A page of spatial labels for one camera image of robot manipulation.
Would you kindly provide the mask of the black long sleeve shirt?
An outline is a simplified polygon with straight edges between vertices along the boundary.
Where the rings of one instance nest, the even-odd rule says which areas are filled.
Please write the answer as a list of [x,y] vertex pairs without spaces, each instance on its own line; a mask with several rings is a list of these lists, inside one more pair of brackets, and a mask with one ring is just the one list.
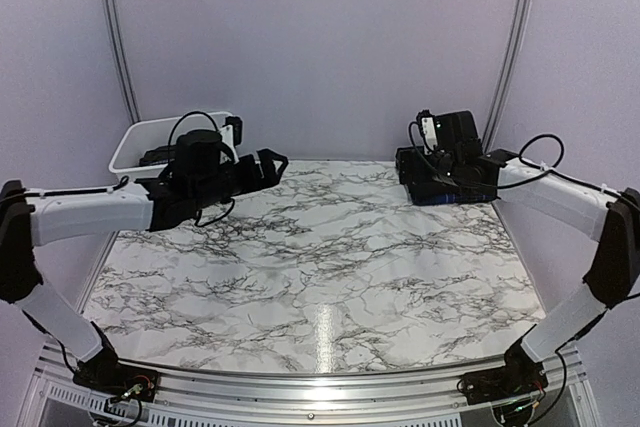
[[498,198],[497,190],[495,192],[462,191],[457,187],[448,188],[435,182],[432,179],[432,175],[436,173],[435,168],[432,166],[432,154],[424,155],[421,148],[398,148],[395,154],[395,167],[399,183],[405,187],[408,196],[410,191],[414,191],[429,194],[484,194],[494,197],[495,200]]

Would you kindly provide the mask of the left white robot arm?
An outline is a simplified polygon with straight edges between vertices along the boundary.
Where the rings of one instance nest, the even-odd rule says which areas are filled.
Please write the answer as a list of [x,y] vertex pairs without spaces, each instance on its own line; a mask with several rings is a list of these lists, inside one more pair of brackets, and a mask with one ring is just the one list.
[[125,385],[115,347],[41,267],[41,252],[83,248],[119,232],[163,232],[201,222],[215,204],[277,186],[289,160],[270,149],[217,163],[177,155],[157,176],[114,185],[46,190],[20,180],[1,187],[1,300],[77,360],[79,376],[106,392]]

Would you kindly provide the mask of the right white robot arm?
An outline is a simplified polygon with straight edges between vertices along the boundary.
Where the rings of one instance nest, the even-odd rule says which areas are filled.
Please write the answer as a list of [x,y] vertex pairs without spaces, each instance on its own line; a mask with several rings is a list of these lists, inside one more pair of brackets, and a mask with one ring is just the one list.
[[[633,146],[579,152],[570,174],[639,191]],[[420,265],[431,273],[423,307],[422,360],[414,366],[497,356],[579,286],[596,243],[532,209],[497,202],[417,208],[427,227]],[[577,349],[596,383],[639,383],[639,299],[609,312]]]

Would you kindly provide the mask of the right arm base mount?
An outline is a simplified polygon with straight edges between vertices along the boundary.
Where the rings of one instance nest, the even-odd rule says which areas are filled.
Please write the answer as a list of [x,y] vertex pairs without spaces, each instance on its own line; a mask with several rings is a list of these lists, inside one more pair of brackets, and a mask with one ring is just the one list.
[[494,402],[539,392],[549,384],[542,362],[534,362],[518,339],[504,354],[500,367],[468,372],[461,376],[457,390],[469,405]]

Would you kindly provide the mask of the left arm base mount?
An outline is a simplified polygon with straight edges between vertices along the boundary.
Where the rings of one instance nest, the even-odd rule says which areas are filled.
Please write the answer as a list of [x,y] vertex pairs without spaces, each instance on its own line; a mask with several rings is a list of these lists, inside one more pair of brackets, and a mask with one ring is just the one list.
[[112,403],[125,400],[152,402],[159,378],[158,371],[123,364],[115,352],[103,349],[91,359],[77,362],[73,382],[109,394]]

